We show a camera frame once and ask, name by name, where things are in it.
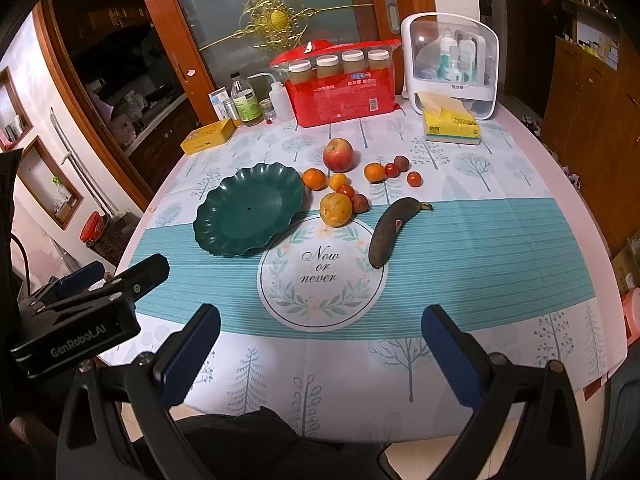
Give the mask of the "overripe dark banana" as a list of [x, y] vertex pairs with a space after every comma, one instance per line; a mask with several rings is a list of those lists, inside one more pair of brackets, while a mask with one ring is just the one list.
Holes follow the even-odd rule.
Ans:
[[370, 245], [369, 263], [373, 269], [381, 269], [390, 260], [402, 227], [419, 212], [433, 210], [430, 203], [412, 197], [396, 200], [387, 207], [375, 226]]

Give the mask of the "large yellow orange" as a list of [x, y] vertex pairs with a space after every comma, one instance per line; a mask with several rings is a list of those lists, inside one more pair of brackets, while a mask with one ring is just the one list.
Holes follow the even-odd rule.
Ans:
[[331, 228], [344, 226], [352, 218], [352, 200], [342, 193], [329, 193], [320, 200], [320, 217]]

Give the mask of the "yellow tissue pack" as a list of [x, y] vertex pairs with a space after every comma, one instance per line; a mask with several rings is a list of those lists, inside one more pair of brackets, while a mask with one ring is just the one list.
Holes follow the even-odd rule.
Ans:
[[421, 91], [424, 132], [432, 142], [480, 144], [480, 125], [461, 101], [438, 93]]

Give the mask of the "dark green scalloped plate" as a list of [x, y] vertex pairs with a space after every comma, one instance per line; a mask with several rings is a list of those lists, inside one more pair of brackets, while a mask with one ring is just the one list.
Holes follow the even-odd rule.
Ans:
[[303, 180], [292, 167], [260, 162], [241, 168], [198, 206], [194, 240], [219, 257], [256, 252], [288, 228], [305, 196]]

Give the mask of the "dark red plum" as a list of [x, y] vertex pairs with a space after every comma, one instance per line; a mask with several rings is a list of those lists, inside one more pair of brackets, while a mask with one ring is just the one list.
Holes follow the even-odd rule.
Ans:
[[370, 209], [369, 200], [363, 194], [352, 196], [352, 210], [355, 214], [363, 214]]

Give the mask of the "wooden cabinet right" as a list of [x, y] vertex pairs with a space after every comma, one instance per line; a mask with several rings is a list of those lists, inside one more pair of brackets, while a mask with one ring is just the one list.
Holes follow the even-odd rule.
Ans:
[[639, 227], [639, 0], [553, 6], [562, 28], [542, 138], [618, 252]]

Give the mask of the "small white blue carton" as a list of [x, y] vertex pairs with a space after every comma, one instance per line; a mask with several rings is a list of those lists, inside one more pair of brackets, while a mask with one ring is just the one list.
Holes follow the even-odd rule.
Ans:
[[227, 109], [224, 106], [224, 102], [230, 99], [227, 89], [224, 87], [218, 88], [208, 94], [209, 103], [213, 107], [214, 112], [219, 120], [223, 120], [229, 117]]

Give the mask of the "white squeeze bottle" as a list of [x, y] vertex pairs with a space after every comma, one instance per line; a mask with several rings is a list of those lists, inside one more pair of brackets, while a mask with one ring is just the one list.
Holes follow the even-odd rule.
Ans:
[[285, 85], [282, 84], [282, 82], [272, 73], [261, 72], [248, 77], [248, 79], [258, 78], [270, 79], [269, 99], [277, 118], [281, 122], [290, 122], [291, 120], [294, 120], [295, 113]]

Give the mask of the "small glass jar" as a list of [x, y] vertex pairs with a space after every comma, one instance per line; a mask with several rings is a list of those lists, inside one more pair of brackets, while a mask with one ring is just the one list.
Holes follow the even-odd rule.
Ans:
[[272, 122], [277, 118], [276, 111], [273, 108], [272, 102], [269, 98], [265, 98], [259, 101], [260, 109], [262, 110], [262, 117], [266, 122]]

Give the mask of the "small yellow tangerine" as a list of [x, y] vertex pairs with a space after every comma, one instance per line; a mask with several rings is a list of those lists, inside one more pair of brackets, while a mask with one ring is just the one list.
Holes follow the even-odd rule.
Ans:
[[329, 187], [332, 191], [336, 192], [342, 185], [346, 185], [348, 183], [348, 177], [344, 174], [332, 174], [329, 177]]

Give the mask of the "red apple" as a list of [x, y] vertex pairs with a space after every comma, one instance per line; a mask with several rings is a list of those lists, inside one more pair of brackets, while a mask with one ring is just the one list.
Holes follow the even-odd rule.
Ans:
[[332, 139], [323, 151], [323, 162], [334, 174], [341, 174], [352, 169], [354, 150], [346, 139]]

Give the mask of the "green label glass bottle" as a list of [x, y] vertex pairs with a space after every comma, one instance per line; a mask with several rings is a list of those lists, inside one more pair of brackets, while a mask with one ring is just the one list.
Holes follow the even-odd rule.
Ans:
[[230, 77], [231, 99], [242, 123], [247, 126], [259, 124], [264, 118], [254, 88], [239, 72], [232, 73]]

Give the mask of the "orange tangerine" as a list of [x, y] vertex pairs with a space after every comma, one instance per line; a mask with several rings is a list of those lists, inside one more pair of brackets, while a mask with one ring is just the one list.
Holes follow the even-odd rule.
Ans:
[[385, 167], [379, 162], [370, 162], [364, 166], [363, 174], [370, 183], [380, 183], [386, 179]]
[[326, 174], [318, 168], [309, 168], [303, 172], [303, 182], [311, 191], [321, 191], [326, 187]]

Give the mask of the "red package of cups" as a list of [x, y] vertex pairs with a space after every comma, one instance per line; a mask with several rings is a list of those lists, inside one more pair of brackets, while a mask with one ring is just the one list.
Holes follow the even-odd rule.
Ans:
[[398, 110], [394, 53], [398, 39], [332, 44], [312, 40], [277, 55], [296, 120], [315, 127]]

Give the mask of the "patterned tablecloth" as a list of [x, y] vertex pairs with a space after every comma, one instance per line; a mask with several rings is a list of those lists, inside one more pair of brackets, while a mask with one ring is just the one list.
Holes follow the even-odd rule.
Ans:
[[[575, 390], [608, 379], [627, 355], [620, 293], [584, 202], [542, 144], [505, 108], [477, 146], [432, 143], [408, 106], [310, 129], [247, 128], [183, 157], [131, 240], [124, 263], [165, 256], [168, 280], [137, 305], [140, 334], [110, 364], [154, 351], [208, 302], [221, 333], [186, 402], [201, 412], [266, 406], [299, 434], [333, 440], [419, 440], [456, 434], [454, 400], [421, 335], [442, 306], [489, 351], [541, 366], [561, 361]], [[370, 209], [339, 229], [320, 195], [270, 247], [219, 257], [194, 240], [198, 206], [221, 180], [260, 162], [317, 167], [334, 136], [363, 162], [408, 157], [423, 179], [372, 184], [349, 176]], [[369, 263], [378, 219], [396, 200], [430, 203], [400, 230], [390, 260]]]

